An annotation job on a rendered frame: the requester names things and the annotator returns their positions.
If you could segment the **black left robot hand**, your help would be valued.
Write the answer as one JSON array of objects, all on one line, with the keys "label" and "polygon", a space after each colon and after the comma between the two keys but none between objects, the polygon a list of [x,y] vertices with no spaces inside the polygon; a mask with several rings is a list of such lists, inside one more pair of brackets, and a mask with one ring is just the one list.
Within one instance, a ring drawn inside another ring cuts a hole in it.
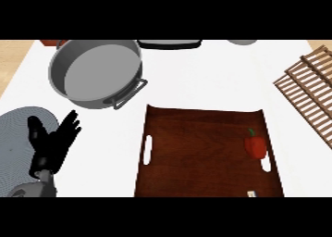
[{"label": "black left robot hand", "polygon": [[78,114],[71,111],[52,133],[46,132],[41,120],[36,116],[28,117],[28,141],[34,149],[28,175],[37,178],[36,173],[47,170],[56,174],[68,153],[68,148],[74,143],[81,131]]}]

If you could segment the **dark brown wooden tray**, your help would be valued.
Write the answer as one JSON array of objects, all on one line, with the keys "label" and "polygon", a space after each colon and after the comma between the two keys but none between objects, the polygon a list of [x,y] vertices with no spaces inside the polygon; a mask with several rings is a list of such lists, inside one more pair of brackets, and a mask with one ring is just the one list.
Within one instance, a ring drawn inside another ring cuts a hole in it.
[{"label": "dark brown wooden tray", "polygon": [[151,156],[139,162],[136,197],[282,197],[277,168],[263,170],[245,139],[267,137],[263,111],[232,112],[146,107],[143,138]]}]

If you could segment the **brown wooden tiered shelf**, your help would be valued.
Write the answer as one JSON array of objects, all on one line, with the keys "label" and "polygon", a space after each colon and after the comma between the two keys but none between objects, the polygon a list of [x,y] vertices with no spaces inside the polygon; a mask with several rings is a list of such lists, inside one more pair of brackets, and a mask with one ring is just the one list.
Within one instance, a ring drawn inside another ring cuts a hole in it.
[{"label": "brown wooden tiered shelf", "polygon": [[322,45],[273,82],[332,150],[332,51]]}]

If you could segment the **grey woven round placemat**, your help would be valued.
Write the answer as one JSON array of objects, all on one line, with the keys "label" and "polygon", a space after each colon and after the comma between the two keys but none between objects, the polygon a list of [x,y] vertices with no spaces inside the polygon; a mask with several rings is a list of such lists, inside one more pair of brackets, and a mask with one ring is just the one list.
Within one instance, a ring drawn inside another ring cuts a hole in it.
[{"label": "grey woven round placemat", "polygon": [[24,183],[36,182],[28,175],[34,150],[28,142],[28,117],[41,120],[47,132],[58,129],[55,115],[41,107],[25,106],[0,116],[0,197]]}]

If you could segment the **grey metal pot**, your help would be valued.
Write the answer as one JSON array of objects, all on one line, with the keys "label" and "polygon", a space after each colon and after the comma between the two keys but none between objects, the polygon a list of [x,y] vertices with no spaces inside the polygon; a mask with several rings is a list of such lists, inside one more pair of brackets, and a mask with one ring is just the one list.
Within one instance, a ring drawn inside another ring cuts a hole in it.
[{"label": "grey metal pot", "polygon": [[47,79],[56,93],[87,109],[121,109],[148,81],[134,40],[68,40],[56,45]]}]

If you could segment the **reddish brown object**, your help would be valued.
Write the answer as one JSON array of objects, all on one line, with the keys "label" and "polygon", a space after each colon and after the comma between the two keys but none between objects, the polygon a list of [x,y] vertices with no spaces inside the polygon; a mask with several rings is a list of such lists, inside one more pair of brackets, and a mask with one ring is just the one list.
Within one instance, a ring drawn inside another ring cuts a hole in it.
[{"label": "reddish brown object", "polygon": [[64,45],[66,40],[40,40],[43,46],[56,46],[56,45]]}]

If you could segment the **red bell pepper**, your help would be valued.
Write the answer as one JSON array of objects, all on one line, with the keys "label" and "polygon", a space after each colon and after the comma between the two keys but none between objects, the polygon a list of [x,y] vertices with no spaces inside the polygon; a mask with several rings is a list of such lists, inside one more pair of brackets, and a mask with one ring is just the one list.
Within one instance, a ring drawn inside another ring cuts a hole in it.
[{"label": "red bell pepper", "polygon": [[245,151],[251,159],[264,159],[267,155],[267,142],[263,136],[255,134],[252,128],[248,128],[249,136],[245,138]]}]

